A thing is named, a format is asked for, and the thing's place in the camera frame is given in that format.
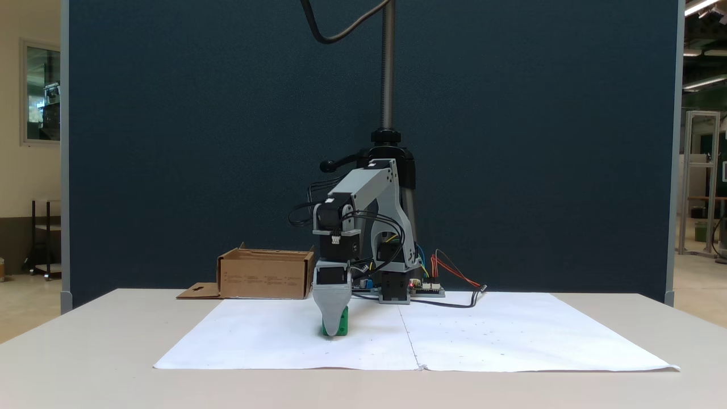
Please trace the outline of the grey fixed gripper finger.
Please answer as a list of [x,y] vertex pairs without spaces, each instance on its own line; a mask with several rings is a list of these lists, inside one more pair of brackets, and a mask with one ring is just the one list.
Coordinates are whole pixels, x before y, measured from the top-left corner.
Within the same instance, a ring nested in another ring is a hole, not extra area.
[[321,332],[324,336],[346,336],[348,334],[348,303],[352,298],[350,290],[319,288],[312,290],[312,297],[321,314]]

